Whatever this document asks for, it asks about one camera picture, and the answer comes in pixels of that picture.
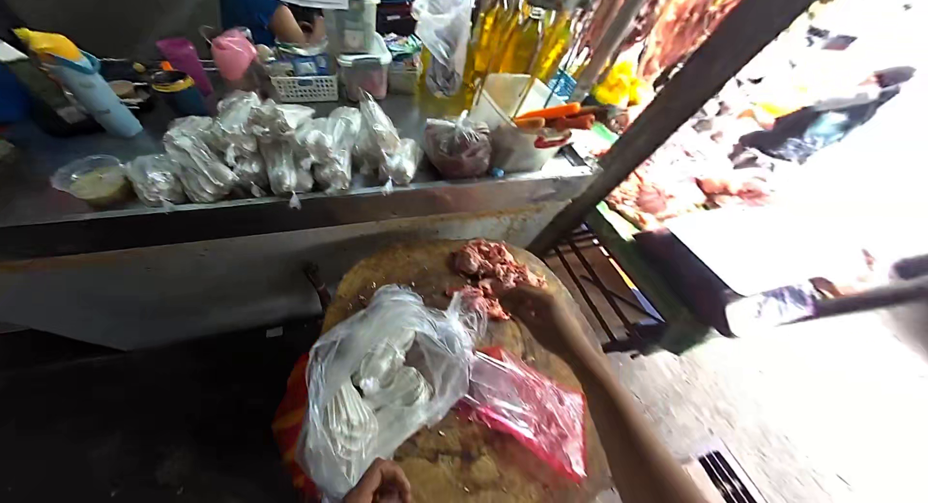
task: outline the stainless steel counter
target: stainless steel counter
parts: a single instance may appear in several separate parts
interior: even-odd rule
[[[317,115],[344,103],[310,104]],[[390,95],[381,105],[401,136],[421,140],[425,118],[411,96]],[[161,136],[172,118],[163,108],[142,117],[145,130],[132,139],[104,133],[51,137],[31,123],[5,135],[17,145],[17,160],[0,167],[0,260],[19,260],[124,248],[142,248],[344,224],[481,213],[545,201],[569,201],[595,172],[580,158],[562,153],[539,172],[447,182],[424,160],[409,187],[381,193],[376,183],[355,177],[356,189],[339,196],[300,195],[293,210],[280,198],[186,204],[167,212],[140,202],[97,212],[53,189],[48,177],[75,158],[108,153],[127,161],[162,152]]]

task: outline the drain grate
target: drain grate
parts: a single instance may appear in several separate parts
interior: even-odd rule
[[[727,447],[715,441],[696,460],[725,503],[766,503]]]

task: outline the hand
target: hand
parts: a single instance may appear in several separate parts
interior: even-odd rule
[[[412,487],[400,466],[377,458],[342,503],[412,503]]]
[[[546,349],[568,364],[593,350],[570,306],[539,287],[518,286],[499,296],[499,303],[531,331]]]

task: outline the wooden cutting board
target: wooden cutting board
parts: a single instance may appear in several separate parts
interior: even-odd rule
[[[378,287],[386,284],[409,286],[422,295],[425,305],[447,308],[450,299],[445,290],[466,283],[450,266],[451,253],[464,243],[463,240],[416,242],[384,249],[357,262],[342,278],[326,311],[322,331],[363,309],[361,297],[369,299]],[[592,335],[574,299],[544,263],[522,248],[507,247],[517,261],[548,281],[549,290],[573,307],[575,316]],[[478,347],[486,345],[502,346],[563,386],[580,390],[570,368],[514,320],[490,322],[487,336]],[[587,478],[581,485],[555,473],[511,436],[460,417],[454,409],[433,428],[422,429],[406,440],[396,450],[394,459],[403,467],[412,484],[414,500],[420,503],[583,502],[611,486],[606,457],[588,410]]]

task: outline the purple bottle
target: purple bottle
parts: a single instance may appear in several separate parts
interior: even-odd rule
[[[200,56],[197,54],[197,47],[182,37],[172,37],[155,42],[158,50],[168,58],[168,62],[175,70],[180,70],[193,78],[197,89],[203,95],[213,93],[213,84],[203,71],[203,65],[200,62]]]

